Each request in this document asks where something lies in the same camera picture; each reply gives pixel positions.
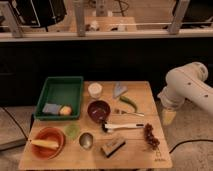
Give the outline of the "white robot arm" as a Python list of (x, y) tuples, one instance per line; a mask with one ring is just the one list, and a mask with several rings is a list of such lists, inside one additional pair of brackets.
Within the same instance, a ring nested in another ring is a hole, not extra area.
[(200, 62), (192, 62), (171, 69), (165, 77), (166, 86), (157, 95), (163, 106), (162, 123), (170, 125), (177, 110), (189, 99), (207, 113), (213, 115), (213, 87), (205, 83), (207, 67)]

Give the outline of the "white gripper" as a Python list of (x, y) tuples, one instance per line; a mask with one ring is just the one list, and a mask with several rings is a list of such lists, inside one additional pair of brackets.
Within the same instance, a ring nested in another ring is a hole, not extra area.
[(162, 111), (163, 124), (170, 125), (176, 116), (176, 112), (173, 110), (177, 110), (183, 105), (183, 97), (169, 87), (164, 87), (157, 97), (166, 108)]

